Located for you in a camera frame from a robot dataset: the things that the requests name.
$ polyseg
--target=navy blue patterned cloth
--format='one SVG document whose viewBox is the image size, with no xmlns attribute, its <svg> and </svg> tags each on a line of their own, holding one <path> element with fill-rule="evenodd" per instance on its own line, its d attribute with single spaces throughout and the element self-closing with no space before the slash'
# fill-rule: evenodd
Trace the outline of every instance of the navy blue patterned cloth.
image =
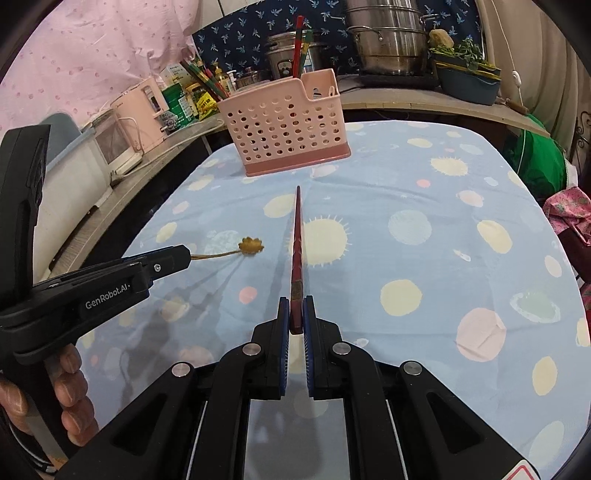
<svg viewBox="0 0 591 480">
<path fill-rule="evenodd" d="M 455 40 L 466 37 L 480 43 L 480 18 L 475 0 L 423 0 L 424 14 L 438 13 L 436 28 L 444 28 Z M 202 28 L 193 38 L 203 61 L 218 61 L 223 70 L 246 67 L 268 69 L 266 43 L 271 35 L 295 30 L 297 15 L 304 15 L 307 28 L 321 32 L 328 45 L 327 66 L 338 67 L 339 73 L 357 73 L 359 57 L 351 35 L 346 31 L 344 0 L 263 0 L 242 8 Z"/>
</svg>

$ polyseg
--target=blue planter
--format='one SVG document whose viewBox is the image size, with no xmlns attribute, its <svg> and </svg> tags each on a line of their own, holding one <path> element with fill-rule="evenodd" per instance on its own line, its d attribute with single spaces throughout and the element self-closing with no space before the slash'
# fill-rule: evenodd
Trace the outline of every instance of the blue planter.
<svg viewBox="0 0 591 480">
<path fill-rule="evenodd" d="M 438 67 L 437 76 L 444 93 L 465 102 L 480 105 L 493 105 L 501 88 L 500 80 L 492 80 L 455 69 Z"/>
</svg>

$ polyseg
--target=human hand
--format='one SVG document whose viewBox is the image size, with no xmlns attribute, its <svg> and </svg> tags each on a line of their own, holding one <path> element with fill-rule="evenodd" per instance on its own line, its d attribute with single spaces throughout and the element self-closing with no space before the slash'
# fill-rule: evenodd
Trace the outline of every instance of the human hand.
<svg viewBox="0 0 591 480">
<path fill-rule="evenodd" d="M 61 422 L 68 432 L 70 441 L 78 446 L 85 445 L 99 431 L 95 409 L 86 396 L 88 383 L 80 371 L 82 359 L 74 345 L 67 345 L 60 354 L 61 373 L 54 382 L 56 397 L 64 407 Z M 25 421 L 28 411 L 27 399 L 12 382 L 0 377 L 0 405 L 16 428 L 29 433 Z"/>
</svg>

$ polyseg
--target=label sticker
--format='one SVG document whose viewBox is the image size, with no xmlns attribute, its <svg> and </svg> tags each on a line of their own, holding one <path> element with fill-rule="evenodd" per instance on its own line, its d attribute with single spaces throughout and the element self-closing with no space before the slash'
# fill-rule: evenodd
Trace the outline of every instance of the label sticker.
<svg viewBox="0 0 591 480">
<path fill-rule="evenodd" d="M 520 461 L 503 480 L 540 480 L 527 460 Z"/>
</svg>

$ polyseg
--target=light blue tablecloth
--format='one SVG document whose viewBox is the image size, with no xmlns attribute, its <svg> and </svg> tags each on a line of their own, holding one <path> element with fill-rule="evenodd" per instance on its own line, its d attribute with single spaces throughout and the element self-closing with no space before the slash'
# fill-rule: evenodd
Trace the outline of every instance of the light blue tablecloth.
<svg viewBox="0 0 591 480">
<path fill-rule="evenodd" d="M 196 262 L 81 339 L 101 425 L 174 362 L 217 361 L 290 291 L 296 186 L 306 293 L 376 360 L 422 362 L 549 479 L 589 418 L 591 348 L 566 256 L 541 209 L 479 135 L 439 124 L 348 124 L 350 158 L 246 178 L 215 152 L 127 254 L 185 244 Z M 254 403 L 245 477 L 348 478 L 340 401 L 311 404 L 291 341 L 287 397 Z"/>
</svg>

